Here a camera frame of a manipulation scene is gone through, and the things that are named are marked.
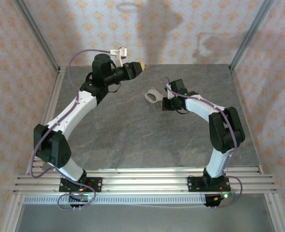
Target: patterned wallpaper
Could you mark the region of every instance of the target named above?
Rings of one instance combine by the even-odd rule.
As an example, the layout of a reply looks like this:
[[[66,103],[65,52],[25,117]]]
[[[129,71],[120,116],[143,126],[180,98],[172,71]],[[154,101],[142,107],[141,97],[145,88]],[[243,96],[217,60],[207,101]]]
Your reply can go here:
[[[25,0],[59,65],[128,47],[146,64],[230,63],[263,0]],[[75,65],[90,65],[83,54]]]
[[[0,228],[55,76],[14,2],[0,0]]]
[[[276,1],[236,71],[236,84],[266,173],[285,203],[285,1]]]

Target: gray stone floor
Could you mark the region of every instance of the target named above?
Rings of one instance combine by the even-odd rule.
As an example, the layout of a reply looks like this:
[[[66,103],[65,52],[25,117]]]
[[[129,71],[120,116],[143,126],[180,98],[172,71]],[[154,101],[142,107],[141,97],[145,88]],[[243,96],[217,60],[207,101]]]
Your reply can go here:
[[[90,67],[72,67],[81,86]],[[208,123],[193,113],[163,112],[161,103],[149,103],[144,94],[156,87],[163,95],[165,76],[183,79],[187,89],[224,107],[237,108],[246,140],[229,166],[258,165],[253,141],[227,65],[153,65],[134,80],[122,82],[117,93],[104,100],[72,132],[72,158],[84,169],[199,167],[208,164],[212,145]],[[75,97],[67,74],[55,115]]]

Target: purple cable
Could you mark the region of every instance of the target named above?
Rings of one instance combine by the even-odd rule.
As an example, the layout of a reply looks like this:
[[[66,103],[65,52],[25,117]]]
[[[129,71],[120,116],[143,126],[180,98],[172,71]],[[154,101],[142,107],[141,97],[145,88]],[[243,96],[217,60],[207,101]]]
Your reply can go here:
[[[81,53],[84,53],[84,52],[104,52],[104,53],[109,53],[109,54],[110,54],[110,52],[109,52],[109,51],[106,51],[106,50],[100,50],[100,49],[85,49],[85,50],[82,50],[82,51],[79,51],[78,53],[76,53],[76,54],[71,58],[71,60],[69,61],[69,64],[68,64],[68,79],[69,79],[69,81],[70,81],[70,84],[73,86],[73,88],[76,89],[76,96],[75,96],[76,101],[75,101],[74,105],[70,108],[70,110],[69,110],[67,113],[65,113],[64,116],[61,117],[53,126],[51,126],[51,128],[48,129],[48,131],[42,136],[42,138],[39,140],[39,142],[38,142],[37,145],[35,146],[34,151],[33,151],[32,155],[31,155],[31,157],[30,157],[30,163],[29,163],[29,174],[30,174],[30,176],[31,176],[32,178],[39,178],[39,177],[43,176],[45,173],[47,173],[48,171],[50,171],[50,170],[53,168],[53,167],[50,167],[50,168],[44,170],[42,173],[40,173],[40,174],[37,175],[37,176],[35,176],[35,175],[33,174],[33,172],[32,172],[32,167],[33,167],[33,163],[34,163],[34,160],[35,160],[35,156],[36,156],[36,154],[37,154],[37,151],[38,151],[40,145],[41,145],[42,142],[44,141],[44,139],[50,134],[50,132],[51,132],[60,122],[62,122],[62,121],[75,109],[75,107],[76,107],[77,104],[78,104],[78,101],[79,101],[79,89],[75,86],[75,84],[74,84],[74,82],[73,82],[73,79],[72,79],[72,77],[71,77],[71,63],[73,62],[74,58],[76,58],[78,55],[80,55]],[[95,200],[96,192],[95,192],[95,190],[94,190],[92,187],[90,187],[90,186],[88,186],[88,185],[84,185],[84,184],[78,183],[78,182],[72,180],[71,178],[69,178],[69,177],[67,177],[67,176],[64,176],[64,177],[65,177],[67,180],[71,181],[72,183],[78,184],[78,185],[80,185],[80,186],[84,186],[84,187],[86,187],[86,188],[89,188],[91,191],[94,192],[94,197],[92,198],[92,200],[89,201],[89,202],[88,202],[87,204],[85,204],[84,206],[87,206],[87,205],[91,204],[91,203]],[[69,193],[61,195],[61,196],[59,197],[58,201],[57,201],[58,207],[59,207],[59,209],[61,209],[61,210],[72,210],[72,208],[70,208],[70,209],[61,208],[60,205],[59,205],[60,199],[61,199],[63,196],[67,196],[67,195],[76,196],[76,195],[74,195],[74,194],[69,194]]]
[[[206,99],[200,99],[200,98],[198,98],[198,97],[186,96],[186,95],[183,95],[183,94],[179,94],[179,93],[176,93],[176,92],[172,91],[170,88],[167,88],[167,90],[168,90],[169,92],[173,93],[174,95],[179,96],[179,97],[188,98],[188,99],[194,99],[194,100],[198,100],[198,101],[204,102],[204,103],[206,103],[207,105],[211,106],[212,108],[214,108],[214,109],[216,109],[217,111],[220,112],[220,114],[223,116],[223,118],[224,118],[226,124],[228,125],[229,132],[230,132],[230,134],[231,134],[231,136],[232,136],[232,138],[233,138],[233,142],[234,142],[234,149],[233,149],[232,151],[230,151],[230,153],[229,153],[229,155],[228,155],[228,159],[226,160],[225,165],[224,165],[224,167],[225,167],[225,166],[228,164],[228,161],[229,161],[229,159],[230,159],[231,154],[237,150],[237,141],[236,141],[235,134],[234,134],[234,132],[233,132],[233,128],[231,127],[231,125],[230,125],[230,123],[229,123],[229,121],[228,121],[228,118],[226,117],[226,115],[224,114],[224,112],[223,112],[219,107],[217,107],[215,104],[213,104],[212,102],[210,102],[210,101],[208,101],[208,100],[206,100]],[[243,187],[242,187],[242,182],[240,181],[240,179],[239,179],[238,177],[236,177],[236,176],[226,176],[225,173],[224,173],[224,170],[223,170],[223,176],[224,176],[224,177],[227,177],[227,178],[234,178],[234,179],[238,180],[238,182],[240,183],[240,193],[239,193],[238,198],[237,198],[235,201],[233,201],[233,202],[231,202],[231,203],[229,203],[229,204],[227,204],[227,205],[220,205],[220,206],[212,207],[212,208],[215,208],[215,209],[216,209],[216,208],[224,208],[224,207],[227,207],[227,206],[230,206],[230,205],[234,204],[236,201],[238,201],[238,200],[240,199],[240,197],[241,197],[241,195],[242,195],[242,189],[243,189]]]

